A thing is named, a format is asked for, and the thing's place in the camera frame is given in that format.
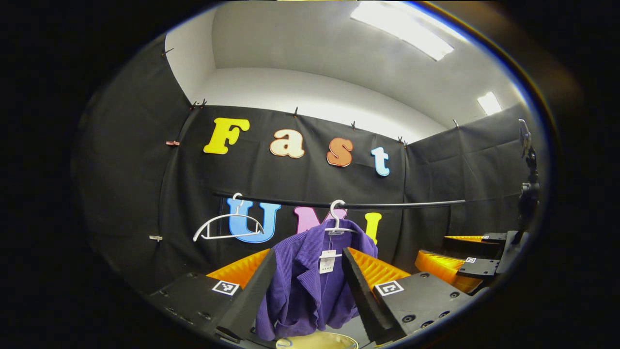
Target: hanger hook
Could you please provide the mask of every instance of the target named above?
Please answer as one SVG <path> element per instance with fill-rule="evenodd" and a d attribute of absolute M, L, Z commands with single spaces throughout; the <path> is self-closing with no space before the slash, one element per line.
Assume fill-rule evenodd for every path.
<path fill-rule="evenodd" d="M 334 212 L 334 209 L 336 208 L 336 205 L 338 204 L 345 204 L 344 201 L 342 200 L 336 200 L 334 202 L 332 202 L 331 206 L 329 206 L 329 213 L 332 214 L 332 217 L 336 220 L 336 228 L 340 227 L 340 219 L 338 218 L 338 215 Z"/>
<path fill-rule="evenodd" d="M 233 200 L 236 200 L 238 196 L 243 196 L 241 195 L 241 193 L 235 193 L 235 195 L 232 196 Z M 243 205 L 243 200 L 241 200 L 241 202 L 239 203 L 239 205 L 237 206 L 237 210 L 235 211 L 236 214 L 239 214 L 239 208 Z"/>

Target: letter s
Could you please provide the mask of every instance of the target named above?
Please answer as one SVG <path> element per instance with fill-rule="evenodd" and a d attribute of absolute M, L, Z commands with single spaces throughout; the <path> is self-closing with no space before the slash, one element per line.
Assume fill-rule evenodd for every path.
<path fill-rule="evenodd" d="M 353 157 L 350 151 L 353 150 L 353 142 L 348 139 L 334 138 L 329 142 L 329 153 L 327 153 L 327 163 L 334 166 L 346 167 L 351 165 Z"/>

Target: yellow bowl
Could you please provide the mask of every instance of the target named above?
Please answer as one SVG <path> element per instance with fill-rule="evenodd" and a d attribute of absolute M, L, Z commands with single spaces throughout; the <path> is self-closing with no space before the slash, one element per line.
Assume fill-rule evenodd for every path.
<path fill-rule="evenodd" d="M 353 338 L 330 332 L 314 332 L 307 336 L 281 338 L 275 346 L 278 349 L 358 349 L 360 347 Z"/>

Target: white plastic hanger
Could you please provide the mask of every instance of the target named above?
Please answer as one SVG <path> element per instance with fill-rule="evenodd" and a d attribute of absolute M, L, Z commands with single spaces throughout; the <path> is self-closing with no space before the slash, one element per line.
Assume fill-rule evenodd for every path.
<path fill-rule="evenodd" d="M 236 200 L 238 196 L 242 196 L 241 193 L 236 193 L 235 195 L 232 196 L 233 200 Z M 197 231 L 196 234 L 194 234 L 194 242 L 196 240 L 198 240 L 198 236 L 200 235 L 200 232 L 202 232 L 202 230 L 206 227 L 206 236 L 204 235 L 200 235 L 201 238 L 205 239 L 205 240 L 211 240 L 214 238 L 230 238 L 230 237 L 246 237 L 248 235 L 256 235 L 259 233 L 264 234 L 265 230 L 263 229 L 263 226 L 258 222 L 258 220 L 255 220 L 254 218 L 248 216 L 248 215 L 244 215 L 244 214 L 239 214 L 239 208 L 241 207 L 241 205 L 243 205 L 243 200 L 239 203 L 239 205 L 237 206 L 237 210 L 235 211 L 235 213 L 233 214 L 224 214 L 224 215 L 219 215 L 217 217 L 211 218 L 210 220 L 207 220 L 206 223 L 204 223 Z M 254 233 L 249 233 L 249 234 L 240 234 L 240 235 L 224 235 L 224 236 L 220 236 L 220 237 L 212 237 L 211 235 L 209 235 L 209 225 L 214 221 L 214 220 L 218 220 L 220 218 L 225 218 L 225 217 L 232 217 L 232 216 L 237 216 L 237 217 L 245 217 L 245 218 L 249 218 L 251 220 L 253 220 L 254 222 L 256 222 L 256 228 L 255 228 L 255 232 Z"/>
<path fill-rule="evenodd" d="M 327 229 L 325 229 L 326 232 L 329 232 L 329 235 L 341 235 L 344 232 L 357 233 L 357 231 L 353 230 L 353 229 L 340 228 L 340 219 L 338 218 L 338 215 L 334 212 L 334 209 L 335 209 L 337 204 L 344 204 L 344 203 L 345 202 L 342 201 L 342 200 L 336 200 L 336 201 L 332 202 L 331 206 L 329 206 L 329 213 L 331 213 L 332 217 L 336 220 L 336 225 L 334 226 L 334 228 L 327 228 Z"/>
<path fill-rule="evenodd" d="M 341 235 L 344 232 L 353 232 L 353 233 L 357 233 L 357 230 L 353 230 L 353 229 L 348 229 L 348 228 L 340 228 L 340 219 L 338 218 L 338 215 L 334 212 L 334 209 L 336 207 L 337 204 L 344 204 L 345 202 L 342 200 L 336 200 L 334 202 L 332 202 L 331 206 L 329 206 L 329 213 L 332 214 L 332 217 L 336 220 L 336 224 L 334 226 L 334 228 L 327 228 L 325 229 L 326 232 L 329 232 L 328 234 L 329 236 L 329 246 L 332 245 L 332 235 Z M 333 256 L 320 256 L 319 259 L 323 259 L 323 258 L 333 258 L 333 257 L 340 257 L 342 256 L 342 254 L 340 255 L 333 255 Z"/>

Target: black rod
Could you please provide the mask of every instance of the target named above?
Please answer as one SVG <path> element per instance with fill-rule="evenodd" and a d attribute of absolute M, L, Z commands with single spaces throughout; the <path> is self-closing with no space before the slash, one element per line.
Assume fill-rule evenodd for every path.
<path fill-rule="evenodd" d="M 450 228 L 452 228 L 452 206 L 448 207 L 448 225 L 446 226 L 445 236 L 450 235 Z"/>
<path fill-rule="evenodd" d="M 214 192 L 213 195 L 219 197 L 233 197 L 233 194 Z M 280 204 L 286 206 L 304 206 L 304 207 L 320 207 L 328 209 L 331 206 L 331 202 L 308 202 L 308 201 L 293 201 L 293 200 L 274 200 L 274 199 L 261 199 L 257 197 L 241 196 L 240 199 L 248 201 L 260 201 L 266 204 Z M 416 202 L 413 204 L 344 204 L 337 205 L 340 209 L 419 209 L 426 207 L 445 207 L 457 204 L 464 204 L 465 200 L 454 201 L 438 201 L 438 202 Z"/>

